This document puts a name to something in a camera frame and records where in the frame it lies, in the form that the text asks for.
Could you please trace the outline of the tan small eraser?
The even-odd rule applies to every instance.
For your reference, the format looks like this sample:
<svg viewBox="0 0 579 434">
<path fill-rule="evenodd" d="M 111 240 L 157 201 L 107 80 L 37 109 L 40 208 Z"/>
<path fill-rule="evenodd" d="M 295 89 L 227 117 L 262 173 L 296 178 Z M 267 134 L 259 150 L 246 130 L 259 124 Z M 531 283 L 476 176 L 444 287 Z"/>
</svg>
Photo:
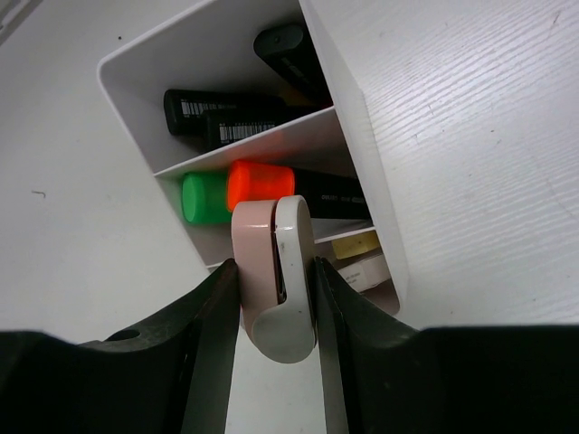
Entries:
<svg viewBox="0 0 579 434">
<path fill-rule="evenodd" d="M 336 259 L 347 259 L 380 248 L 376 231 L 361 232 L 331 241 Z"/>
</svg>

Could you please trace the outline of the yellow highlighter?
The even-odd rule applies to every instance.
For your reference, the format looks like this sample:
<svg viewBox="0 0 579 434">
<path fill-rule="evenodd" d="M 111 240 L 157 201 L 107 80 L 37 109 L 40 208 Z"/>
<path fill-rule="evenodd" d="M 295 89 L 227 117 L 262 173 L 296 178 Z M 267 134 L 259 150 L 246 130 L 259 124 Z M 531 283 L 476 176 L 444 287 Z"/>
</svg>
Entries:
<svg viewBox="0 0 579 434">
<path fill-rule="evenodd" d="M 263 62 L 304 97 L 323 107 L 333 104 L 305 25 L 290 23 L 263 30 L 252 47 Z"/>
</svg>

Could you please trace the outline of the orange highlighter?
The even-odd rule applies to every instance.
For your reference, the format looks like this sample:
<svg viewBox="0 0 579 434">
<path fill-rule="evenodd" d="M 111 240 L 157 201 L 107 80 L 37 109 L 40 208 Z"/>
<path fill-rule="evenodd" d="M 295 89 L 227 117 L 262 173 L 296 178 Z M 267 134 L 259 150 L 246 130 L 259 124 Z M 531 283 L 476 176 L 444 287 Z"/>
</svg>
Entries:
<svg viewBox="0 0 579 434">
<path fill-rule="evenodd" d="M 304 198 L 313 218 L 370 218 L 361 184 L 354 178 L 245 160 L 232 163 L 228 170 L 226 205 L 231 211 L 241 202 L 293 195 Z"/>
</svg>

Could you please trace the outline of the pink white eraser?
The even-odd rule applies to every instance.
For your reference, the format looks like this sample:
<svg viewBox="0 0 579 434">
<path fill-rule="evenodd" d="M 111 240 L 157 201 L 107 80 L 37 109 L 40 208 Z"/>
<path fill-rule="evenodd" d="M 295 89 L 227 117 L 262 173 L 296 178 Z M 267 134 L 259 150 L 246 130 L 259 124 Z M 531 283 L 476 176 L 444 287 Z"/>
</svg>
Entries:
<svg viewBox="0 0 579 434">
<path fill-rule="evenodd" d="M 314 237 L 305 199 L 238 203 L 232 242 L 247 336 L 274 362 L 303 361 L 317 342 Z"/>
</svg>

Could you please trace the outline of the white small eraser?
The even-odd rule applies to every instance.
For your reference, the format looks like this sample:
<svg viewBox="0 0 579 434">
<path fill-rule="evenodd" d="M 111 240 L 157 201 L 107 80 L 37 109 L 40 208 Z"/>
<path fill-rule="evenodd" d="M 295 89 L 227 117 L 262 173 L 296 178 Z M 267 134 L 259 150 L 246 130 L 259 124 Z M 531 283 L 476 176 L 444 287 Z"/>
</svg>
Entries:
<svg viewBox="0 0 579 434">
<path fill-rule="evenodd" d="M 339 269 L 338 273 L 358 293 L 375 288 L 391 278 L 384 254 L 359 260 Z"/>
</svg>

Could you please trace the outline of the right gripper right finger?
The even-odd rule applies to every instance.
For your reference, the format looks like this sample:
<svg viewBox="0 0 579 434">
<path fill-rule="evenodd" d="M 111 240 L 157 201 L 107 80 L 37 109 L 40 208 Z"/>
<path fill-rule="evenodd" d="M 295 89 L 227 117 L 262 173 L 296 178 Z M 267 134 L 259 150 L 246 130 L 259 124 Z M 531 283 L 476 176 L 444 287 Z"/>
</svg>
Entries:
<svg viewBox="0 0 579 434">
<path fill-rule="evenodd" d="M 421 376 L 415 330 L 315 260 L 324 410 L 329 433 L 418 433 Z"/>
</svg>

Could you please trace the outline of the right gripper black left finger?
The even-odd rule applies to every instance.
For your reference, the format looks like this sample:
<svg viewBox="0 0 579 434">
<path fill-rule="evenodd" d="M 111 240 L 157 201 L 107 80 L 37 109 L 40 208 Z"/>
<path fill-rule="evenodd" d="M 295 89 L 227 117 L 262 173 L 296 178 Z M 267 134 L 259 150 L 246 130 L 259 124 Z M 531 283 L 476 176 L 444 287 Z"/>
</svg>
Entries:
<svg viewBox="0 0 579 434">
<path fill-rule="evenodd" d="M 222 433 L 239 328 L 239 273 L 226 260 L 197 288 L 104 341 L 83 345 L 83 408 L 103 433 Z"/>
</svg>

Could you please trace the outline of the green highlighter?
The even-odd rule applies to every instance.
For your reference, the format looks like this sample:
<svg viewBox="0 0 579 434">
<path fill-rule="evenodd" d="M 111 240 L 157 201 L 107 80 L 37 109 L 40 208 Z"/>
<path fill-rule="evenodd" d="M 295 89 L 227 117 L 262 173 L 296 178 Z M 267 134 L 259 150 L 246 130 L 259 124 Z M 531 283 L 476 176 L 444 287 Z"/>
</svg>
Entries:
<svg viewBox="0 0 579 434">
<path fill-rule="evenodd" d="M 181 183 L 182 214 L 193 225 L 221 224 L 232 220 L 226 205 L 225 172 L 192 172 Z"/>
</svg>

